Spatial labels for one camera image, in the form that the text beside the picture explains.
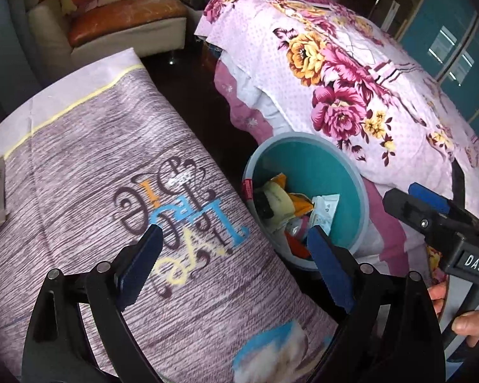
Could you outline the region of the right hand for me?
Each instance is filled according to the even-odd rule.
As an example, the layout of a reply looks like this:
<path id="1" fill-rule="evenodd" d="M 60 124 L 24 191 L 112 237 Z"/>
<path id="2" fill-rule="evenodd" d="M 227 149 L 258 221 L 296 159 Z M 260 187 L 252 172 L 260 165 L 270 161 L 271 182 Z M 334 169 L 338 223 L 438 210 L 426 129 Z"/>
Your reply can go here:
<path id="1" fill-rule="evenodd" d="M 439 315 L 443 309 L 446 291 L 446 282 L 431 286 L 428 289 L 436 315 Z M 474 348 L 479 341 L 479 310 L 470 311 L 455 318 L 452 323 L 452 330 L 455 334 L 466 337 L 467 346 Z"/>

